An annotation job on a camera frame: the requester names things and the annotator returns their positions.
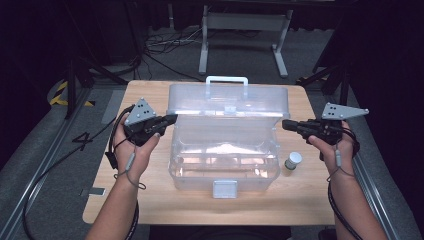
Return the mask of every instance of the small jar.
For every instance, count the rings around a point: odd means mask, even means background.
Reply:
[[[302,155],[298,152],[291,152],[289,158],[284,162],[284,166],[289,170],[294,170],[300,162],[302,162]]]

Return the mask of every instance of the plastic box lid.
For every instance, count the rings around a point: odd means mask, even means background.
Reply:
[[[274,126],[289,119],[288,90],[283,86],[172,84],[167,114],[256,119]]]

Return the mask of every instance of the box handle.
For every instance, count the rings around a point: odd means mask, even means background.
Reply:
[[[246,77],[223,77],[223,76],[208,76],[206,78],[206,97],[209,98],[210,97],[210,86],[211,86],[211,82],[212,81],[217,81],[217,82],[242,82],[243,83],[243,87],[244,87],[244,91],[243,91],[243,96],[244,98],[247,98],[247,86],[248,86],[248,80]]]
[[[249,84],[246,77],[208,76],[206,78],[206,84],[210,85],[212,81],[217,81],[217,82],[242,82],[244,86],[247,86]]]

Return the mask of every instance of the finger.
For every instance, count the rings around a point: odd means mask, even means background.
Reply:
[[[350,129],[349,124],[347,124],[346,121],[342,121],[342,127],[343,128],[347,128],[347,129]]]
[[[329,156],[330,154],[334,153],[333,147],[326,143],[324,140],[319,139],[314,135],[309,136],[308,140],[314,147],[322,152],[324,156]]]
[[[129,114],[127,113],[124,116],[122,116],[121,121],[119,121],[118,123],[118,126],[116,128],[116,133],[115,133],[116,142],[121,142],[126,138],[125,131],[124,131],[124,123],[125,123],[125,120],[127,120],[128,115]]]
[[[160,134],[155,133],[155,135],[150,137],[150,139],[141,147],[142,150],[146,154],[150,155],[150,153],[152,153],[153,149],[155,149],[155,147],[158,145],[159,139],[160,139]]]

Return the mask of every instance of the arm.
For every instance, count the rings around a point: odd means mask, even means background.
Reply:
[[[349,128],[346,122],[343,122],[343,127]],[[334,201],[350,226],[362,239],[387,239],[360,185],[353,176],[353,140],[347,134],[343,134],[342,140],[337,144],[342,158],[342,169],[339,170],[335,161],[335,146],[330,146],[315,136],[310,136],[308,140],[324,155],[324,161],[331,176],[330,184]],[[336,216],[335,223],[338,239],[354,239]]]
[[[137,204],[138,187],[134,184],[139,182],[141,174],[146,170],[149,163],[150,154],[159,142],[159,134],[151,137],[142,147],[136,147],[131,142],[126,141],[123,129],[125,119],[126,117],[123,117],[119,123],[114,138],[118,173],[125,171],[127,161],[132,153],[135,153],[134,162],[128,171],[128,177],[126,174],[117,177],[115,185],[86,239],[125,239],[131,227]]]

